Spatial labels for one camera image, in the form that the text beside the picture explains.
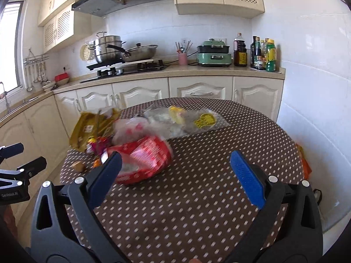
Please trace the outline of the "crushed red soda can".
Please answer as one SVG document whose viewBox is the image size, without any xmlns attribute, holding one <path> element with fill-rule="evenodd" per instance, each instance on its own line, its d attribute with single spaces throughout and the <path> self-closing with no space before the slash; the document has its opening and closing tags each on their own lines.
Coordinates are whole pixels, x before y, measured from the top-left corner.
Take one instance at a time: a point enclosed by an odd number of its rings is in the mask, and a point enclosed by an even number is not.
<svg viewBox="0 0 351 263">
<path fill-rule="evenodd" d="M 170 165 L 173 157 L 168 142 L 156 135 L 106 148 L 101 162 L 113 152 L 122 157 L 122 167 L 115 181 L 123 185 L 133 185 L 155 176 Z"/>
</svg>

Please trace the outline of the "clear plastic bag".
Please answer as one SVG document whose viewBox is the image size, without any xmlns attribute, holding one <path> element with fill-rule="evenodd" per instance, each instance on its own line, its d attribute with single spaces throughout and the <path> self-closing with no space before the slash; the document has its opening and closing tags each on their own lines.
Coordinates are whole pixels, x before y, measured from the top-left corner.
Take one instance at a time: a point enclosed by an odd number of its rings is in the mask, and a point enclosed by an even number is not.
<svg viewBox="0 0 351 263">
<path fill-rule="evenodd" d="M 147 136 L 169 140 L 219 130 L 229 125 L 222 115 L 205 107 L 195 110 L 177 106 L 151 106 L 142 116 L 117 120 L 114 123 L 112 144 L 127 144 Z"/>
</svg>

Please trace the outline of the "lower cream cabinets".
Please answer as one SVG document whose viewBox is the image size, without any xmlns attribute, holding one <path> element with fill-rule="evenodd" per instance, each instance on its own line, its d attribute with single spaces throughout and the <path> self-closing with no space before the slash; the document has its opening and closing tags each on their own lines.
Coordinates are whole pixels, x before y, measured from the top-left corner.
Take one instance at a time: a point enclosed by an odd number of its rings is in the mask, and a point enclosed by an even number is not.
<svg viewBox="0 0 351 263">
<path fill-rule="evenodd" d="M 68 150 L 80 113 L 103 107 L 126 109 L 169 97 L 232 100 L 276 121 L 285 75 L 240 71 L 229 75 L 150 73 L 109 80 L 75 83 L 36 96 L 1 118 L 1 145 L 18 142 L 23 153 L 4 160 L 1 168 L 15 170 L 39 156 L 48 166 L 46 178 L 59 166 Z"/>
</svg>

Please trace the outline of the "gold snack wrapper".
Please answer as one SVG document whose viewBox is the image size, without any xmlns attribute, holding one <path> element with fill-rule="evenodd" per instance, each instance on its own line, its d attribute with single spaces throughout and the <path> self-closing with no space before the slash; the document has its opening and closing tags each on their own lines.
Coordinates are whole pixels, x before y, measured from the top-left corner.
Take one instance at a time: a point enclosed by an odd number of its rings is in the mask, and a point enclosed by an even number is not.
<svg viewBox="0 0 351 263">
<path fill-rule="evenodd" d="M 120 116 L 121 110 L 112 106 L 83 111 L 70 136 L 71 148 L 85 152 L 89 143 L 96 144 L 111 138 L 114 134 L 114 123 Z"/>
</svg>

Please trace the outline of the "hanging utensil rack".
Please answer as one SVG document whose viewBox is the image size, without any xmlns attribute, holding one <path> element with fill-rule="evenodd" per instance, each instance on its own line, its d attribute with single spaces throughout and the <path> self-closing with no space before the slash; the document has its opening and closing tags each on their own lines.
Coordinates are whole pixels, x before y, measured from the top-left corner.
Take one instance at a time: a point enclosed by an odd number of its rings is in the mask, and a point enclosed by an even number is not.
<svg viewBox="0 0 351 263">
<path fill-rule="evenodd" d="M 48 54 L 35 55 L 29 48 L 28 55 L 23 59 L 26 90 L 28 92 L 34 91 L 36 85 L 43 87 L 51 82 L 47 76 L 48 59 Z"/>
</svg>

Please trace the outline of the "black gas stove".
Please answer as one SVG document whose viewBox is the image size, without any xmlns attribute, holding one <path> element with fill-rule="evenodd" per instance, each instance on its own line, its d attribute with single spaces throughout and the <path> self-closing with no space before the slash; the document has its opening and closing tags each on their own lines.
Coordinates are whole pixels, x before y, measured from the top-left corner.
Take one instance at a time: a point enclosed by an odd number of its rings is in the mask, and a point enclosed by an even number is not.
<svg viewBox="0 0 351 263">
<path fill-rule="evenodd" d="M 94 76 L 86 80 L 80 81 L 80 83 L 87 83 L 91 81 L 103 80 L 107 78 L 118 77 L 127 74 L 138 74 L 138 73 L 149 73 L 154 71 L 162 71 L 169 67 L 169 64 L 163 62 L 163 60 L 139 60 L 135 62 L 126 62 L 113 64 L 107 67 L 100 67 L 94 70 Z"/>
</svg>

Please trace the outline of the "white colander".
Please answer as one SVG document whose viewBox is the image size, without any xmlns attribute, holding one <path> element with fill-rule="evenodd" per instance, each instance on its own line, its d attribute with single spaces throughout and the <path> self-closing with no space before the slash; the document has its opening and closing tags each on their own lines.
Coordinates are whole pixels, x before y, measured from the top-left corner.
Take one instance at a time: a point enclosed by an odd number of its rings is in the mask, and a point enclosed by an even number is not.
<svg viewBox="0 0 351 263">
<path fill-rule="evenodd" d="M 83 61 L 90 61 L 95 58 L 95 51 L 91 44 L 85 43 L 80 48 L 80 59 Z"/>
</svg>

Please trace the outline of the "large dark soy sauce bottle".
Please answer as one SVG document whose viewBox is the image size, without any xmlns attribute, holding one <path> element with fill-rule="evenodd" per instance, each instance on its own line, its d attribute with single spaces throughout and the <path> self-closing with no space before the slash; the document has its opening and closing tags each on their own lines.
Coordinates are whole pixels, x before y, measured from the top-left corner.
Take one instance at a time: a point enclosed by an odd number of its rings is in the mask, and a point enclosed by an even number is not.
<svg viewBox="0 0 351 263">
<path fill-rule="evenodd" d="M 234 65 L 236 67 L 247 66 L 247 49 L 241 33 L 234 39 Z"/>
</svg>

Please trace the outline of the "stainless steel stock pot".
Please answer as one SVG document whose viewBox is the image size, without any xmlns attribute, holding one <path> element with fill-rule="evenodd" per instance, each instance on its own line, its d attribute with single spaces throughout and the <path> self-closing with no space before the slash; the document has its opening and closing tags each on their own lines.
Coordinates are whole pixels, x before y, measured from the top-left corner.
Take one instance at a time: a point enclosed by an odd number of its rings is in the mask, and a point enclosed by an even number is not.
<svg viewBox="0 0 351 263">
<path fill-rule="evenodd" d="M 125 63 L 122 52 L 115 47 L 122 48 L 123 42 L 120 36 L 107 35 L 106 31 L 97 32 L 93 44 L 88 47 L 94 52 L 95 60 L 98 64 L 102 63 Z"/>
</svg>

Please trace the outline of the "window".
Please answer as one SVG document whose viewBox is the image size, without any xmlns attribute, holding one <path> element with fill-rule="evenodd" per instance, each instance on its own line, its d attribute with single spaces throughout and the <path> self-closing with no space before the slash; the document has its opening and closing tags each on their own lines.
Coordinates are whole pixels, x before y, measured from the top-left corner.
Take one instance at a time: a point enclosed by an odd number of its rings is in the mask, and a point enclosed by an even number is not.
<svg viewBox="0 0 351 263">
<path fill-rule="evenodd" d="M 12 92 L 21 85 L 17 55 L 23 3 L 9 2 L 1 12 L 1 93 Z"/>
</svg>

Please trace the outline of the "steel wok with lid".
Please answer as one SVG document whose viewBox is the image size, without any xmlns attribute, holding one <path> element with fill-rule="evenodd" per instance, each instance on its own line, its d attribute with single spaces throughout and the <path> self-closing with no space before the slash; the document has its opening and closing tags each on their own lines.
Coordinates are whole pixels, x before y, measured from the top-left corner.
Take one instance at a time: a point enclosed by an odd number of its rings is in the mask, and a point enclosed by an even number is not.
<svg viewBox="0 0 351 263">
<path fill-rule="evenodd" d="M 156 55 L 156 50 L 158 45 L 157 44 L 150 44 L 150 45 L 140 45 L 138 44 L 134 48 L 130 49 L 123 49 L 122 47 L 115 46 L 108 44 L 106 45 L 109 49 L 115 49 L 121 53 L 121 59 L 124 62 L 134 62 L 140 60 L 148 60 L 152 59 Z"/>
</svg>

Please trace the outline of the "green yellow bottle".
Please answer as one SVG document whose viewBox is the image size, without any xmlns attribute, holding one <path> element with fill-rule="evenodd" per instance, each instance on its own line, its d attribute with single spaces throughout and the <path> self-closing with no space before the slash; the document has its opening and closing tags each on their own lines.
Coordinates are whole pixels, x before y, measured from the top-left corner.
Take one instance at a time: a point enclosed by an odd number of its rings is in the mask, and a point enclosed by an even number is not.
<svg viewBox="0 0 351 263">
<path fill-rule="evenodd" d="M 276 46 L 273 39 L 267 40 L 266 50 L 266 71 L 272 73 L 276 71 Z"/>
</svg>

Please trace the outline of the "upper left cream cabinet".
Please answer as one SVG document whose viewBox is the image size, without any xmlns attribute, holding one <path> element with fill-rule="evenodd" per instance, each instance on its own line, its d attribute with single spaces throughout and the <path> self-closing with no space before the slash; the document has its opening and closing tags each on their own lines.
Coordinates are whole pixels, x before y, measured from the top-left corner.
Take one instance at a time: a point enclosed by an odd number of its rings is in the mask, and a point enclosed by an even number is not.
<svg viewBox="0 0 351 263">
<path fill-rule="evenodd" d="M 73 11 L 73 3 L 75 0 L 42 0 L 38 26 L 43 28 L 44 53 L 91 35 L 91 16 Z"/>
</svg>

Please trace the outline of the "green electric grill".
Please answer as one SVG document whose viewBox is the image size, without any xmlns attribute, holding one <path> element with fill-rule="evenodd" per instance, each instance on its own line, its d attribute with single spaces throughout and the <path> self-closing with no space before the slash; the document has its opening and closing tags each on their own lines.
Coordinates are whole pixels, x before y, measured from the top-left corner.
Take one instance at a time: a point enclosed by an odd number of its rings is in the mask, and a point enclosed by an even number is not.
<svg viewBox="0 0 351 263">
<path fill-rule="evenodd" d="M 197 47 L 196 61 L 203 67 L 229 67 L 232 64 L 230 46 L 221 40 L 204 41 Z"/>
</svg>

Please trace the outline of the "pink utensil cup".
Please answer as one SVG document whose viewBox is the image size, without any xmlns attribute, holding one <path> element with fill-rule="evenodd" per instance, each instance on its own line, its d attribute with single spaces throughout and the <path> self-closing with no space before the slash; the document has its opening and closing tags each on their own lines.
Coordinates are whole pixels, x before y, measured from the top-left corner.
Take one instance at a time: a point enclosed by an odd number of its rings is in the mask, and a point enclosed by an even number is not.
<svg viewBox="0 0 351 263">
<path fill-rule="evenodd" d="M 188 64 L 188 59 L 187 59 L 187 53 L 186 52 L 181 52 L 178 54 L 178 62 L 180 66 L 187 66 Z"/>
</svg>

